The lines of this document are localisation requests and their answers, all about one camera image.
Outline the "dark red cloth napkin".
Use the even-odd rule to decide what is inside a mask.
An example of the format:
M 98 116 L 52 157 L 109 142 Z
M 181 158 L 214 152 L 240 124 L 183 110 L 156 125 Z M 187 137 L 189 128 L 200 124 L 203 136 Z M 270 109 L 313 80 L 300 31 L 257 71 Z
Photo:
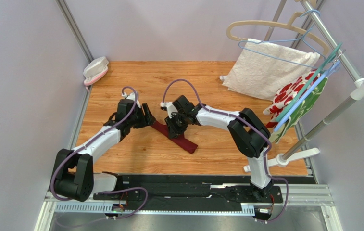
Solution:
M 184 135 L 180 135 L 177 138 L 170 138 L 169 137 L 169 130 L 166 124 L 162 124 L 158 121 L 155 121 L 152 125 L 152 128 L 154 128 L 156 131 L 163 134 L 168 140 L 172 141 L 176 145 L 178 145 L 180 148 L 185 150 L 186 152 L 193 154 L 197 148 L 198 145 L 191 142 L 190 140 L 186 139 Z

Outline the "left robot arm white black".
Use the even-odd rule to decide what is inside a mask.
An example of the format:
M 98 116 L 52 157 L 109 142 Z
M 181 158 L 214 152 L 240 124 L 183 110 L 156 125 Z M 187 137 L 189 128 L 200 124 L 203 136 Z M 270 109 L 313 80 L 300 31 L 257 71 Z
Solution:
M 114 112 L 94 136 L 69 150 L 61 149 L 54 162 L 50 192 L 61 201 L 86 201 L 96 193 L 112 192 L 118 176 L 95 173 L 94 164 L 110 148 L 119 144 L 135 128 L 151 126 L 156 121 L 147 103 L 121 99 Z

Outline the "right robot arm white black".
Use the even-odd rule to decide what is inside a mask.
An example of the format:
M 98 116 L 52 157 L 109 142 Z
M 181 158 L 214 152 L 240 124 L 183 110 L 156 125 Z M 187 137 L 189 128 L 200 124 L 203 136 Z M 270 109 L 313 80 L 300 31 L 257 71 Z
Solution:
M 173 102 L 162 102 L 160 106 L 168 113 L 165 122 L 171 139 L 184 135 L 189 125 L 229 131 L 238 150 L 248 159 L 254 196 L 269 195 L 273 183 L 266 173 L 264 154 L 270 145 L 270 132 L 251 109 L 225 111 L 205 104 L 194 105 L 184 95 Z

